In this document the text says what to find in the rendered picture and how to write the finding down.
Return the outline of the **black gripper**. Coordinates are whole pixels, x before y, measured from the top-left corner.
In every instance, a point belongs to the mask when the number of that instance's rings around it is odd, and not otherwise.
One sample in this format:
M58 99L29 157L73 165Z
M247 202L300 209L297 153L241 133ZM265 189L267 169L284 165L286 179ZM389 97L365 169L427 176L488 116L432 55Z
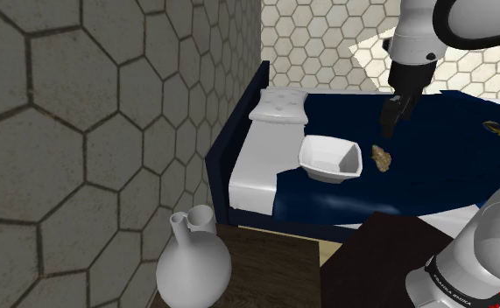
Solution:
M394 96L384 101L379 122L381 136L390 138L400 120L411 119L420 96L433 78L433 62L425 65L406 65L391 62L388 83L394 89Z

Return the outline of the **tan lumpy object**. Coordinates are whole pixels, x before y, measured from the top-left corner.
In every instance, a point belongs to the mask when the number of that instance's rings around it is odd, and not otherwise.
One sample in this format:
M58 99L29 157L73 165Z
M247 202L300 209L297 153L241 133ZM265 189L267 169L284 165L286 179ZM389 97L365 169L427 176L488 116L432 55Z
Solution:
M371 147L371 158L375 161L380 172L387 172L391 166L391 154L383 148L373 144Z

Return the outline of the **bed with navy blanket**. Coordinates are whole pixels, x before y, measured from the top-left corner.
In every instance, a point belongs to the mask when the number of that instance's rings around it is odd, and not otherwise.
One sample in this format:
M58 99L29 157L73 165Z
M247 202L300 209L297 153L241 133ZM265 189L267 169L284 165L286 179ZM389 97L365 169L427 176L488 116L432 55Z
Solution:
M380 212L426 218L448 233L500 187L500 136L482 126L500 123L500 101L427 94L386 139L378 117L387 94L380 92L310 87L308 124L252 121L268 73L263 63L206 157L220 223L344 242ZM340 184L309 178L298 162L307 135L357 143L361 176ZM388 171L377 169L373 144L391 154Z

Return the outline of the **white square bowl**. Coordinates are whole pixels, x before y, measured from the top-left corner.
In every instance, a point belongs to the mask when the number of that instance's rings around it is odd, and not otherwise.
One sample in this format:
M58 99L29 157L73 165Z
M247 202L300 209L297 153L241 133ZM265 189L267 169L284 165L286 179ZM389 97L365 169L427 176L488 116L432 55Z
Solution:
M299 166L310 179L340 184L361 176L362 151L355 142L319 135L307 135L299 148Z

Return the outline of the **white pillow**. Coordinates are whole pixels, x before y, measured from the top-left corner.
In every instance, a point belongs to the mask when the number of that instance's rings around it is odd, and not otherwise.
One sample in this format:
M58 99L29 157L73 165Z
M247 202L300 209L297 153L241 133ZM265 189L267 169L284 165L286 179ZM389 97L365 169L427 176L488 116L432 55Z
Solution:
M265 123L308 123L304 109L308 92L291 88L266 88L260 91L260 99L250 112L249 119Z

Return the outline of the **dark robot stand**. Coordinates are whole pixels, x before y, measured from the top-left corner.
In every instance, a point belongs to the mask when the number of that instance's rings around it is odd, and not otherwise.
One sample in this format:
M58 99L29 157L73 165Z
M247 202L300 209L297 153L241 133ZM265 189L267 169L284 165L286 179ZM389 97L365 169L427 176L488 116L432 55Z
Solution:
M444 233L373 213L320 269L322 308L500 308L500 216Z

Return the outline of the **dark wooden nightstand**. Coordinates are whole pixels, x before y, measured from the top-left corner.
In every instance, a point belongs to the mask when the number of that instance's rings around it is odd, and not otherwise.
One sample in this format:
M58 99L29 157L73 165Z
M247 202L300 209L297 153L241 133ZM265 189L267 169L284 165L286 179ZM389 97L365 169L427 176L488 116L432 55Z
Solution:
M216 229L232 275L210 308L321 308L318 242L231 225Z

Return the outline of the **white round vase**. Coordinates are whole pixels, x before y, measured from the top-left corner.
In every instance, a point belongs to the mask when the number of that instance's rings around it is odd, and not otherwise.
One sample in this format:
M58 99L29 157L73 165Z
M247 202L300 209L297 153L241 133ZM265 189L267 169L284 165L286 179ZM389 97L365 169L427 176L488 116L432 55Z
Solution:
M210 308L227 289L232 270L214 211L198 205L172 214L170 224L174 238L158 260L158 293L170 308Z

